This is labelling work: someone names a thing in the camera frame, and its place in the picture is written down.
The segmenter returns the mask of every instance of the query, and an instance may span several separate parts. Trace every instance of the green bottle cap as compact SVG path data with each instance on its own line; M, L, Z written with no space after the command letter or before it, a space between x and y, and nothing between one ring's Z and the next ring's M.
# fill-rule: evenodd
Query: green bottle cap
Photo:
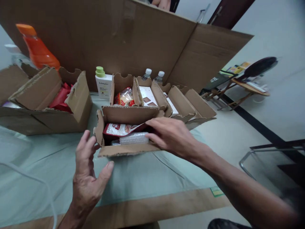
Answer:
M103 67L100 67L100 66L96 67L95 74L97 77L101 77L101 78L105 77L105 72L104 72Z

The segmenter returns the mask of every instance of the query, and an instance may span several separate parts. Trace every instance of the orange bottle cap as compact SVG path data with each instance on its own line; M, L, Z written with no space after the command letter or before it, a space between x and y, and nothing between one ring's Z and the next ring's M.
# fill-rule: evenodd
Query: orange bottle cap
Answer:
M30 25L16 24L16 26L19 29L19 32L21 32L24 35L37 36L35 29Z

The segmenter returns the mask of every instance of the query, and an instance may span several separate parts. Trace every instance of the white plastic bottle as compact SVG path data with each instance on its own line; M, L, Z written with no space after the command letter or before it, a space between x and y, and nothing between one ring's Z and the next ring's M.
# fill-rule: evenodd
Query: white plastic bottle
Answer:
M163 71L160 71L158 73L158 76L156 78L154 78L154 81L156 81L157 83L163 83L163 76L164 76L164 72Z
M4 45L4 47L12 54L12 64L21 67L22 63L29 64L31 67L36 68L31 59L22 54L21 50L16 45Z
M152 73L152 70L147 68L146 71L145 71L145 74L144 76L142 76L142 80L145 81L147 80L148 78L150 78L150 74Z
M95 80L98 87L98 96L100 99L109 99L112 85L112 75L107 75L103 67L96 67Z

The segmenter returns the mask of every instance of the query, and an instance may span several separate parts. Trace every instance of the black floor stripe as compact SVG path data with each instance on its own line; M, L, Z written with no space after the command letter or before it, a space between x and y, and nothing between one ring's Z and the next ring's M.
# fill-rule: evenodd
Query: black floor stripe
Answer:
M225 94L223 95L223 98L228 103L233 102L233 100L230 99ZM286 142L283 139L281 139L278 135L276 135L274 132L269 130L266 126L264 126L260 121L254 118L241 106L236 107L234 111L236 111L237 114L239 114L244 120L246 120L251 126L253 126L260 134L262 134L272 144L278 146L278 148L291 148L287 146ZM305 164L305 156L299 153L298 151L283 151L283 153L295 163Z

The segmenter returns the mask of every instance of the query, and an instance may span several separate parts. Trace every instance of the fingernail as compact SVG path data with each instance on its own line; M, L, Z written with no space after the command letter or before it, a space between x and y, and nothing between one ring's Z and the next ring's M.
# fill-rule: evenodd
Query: fingernail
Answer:
M113 169L113 166L114 166L114 162L113 162L113 161L108 162L107 168L108 168L109 170L112 170L112 169Z

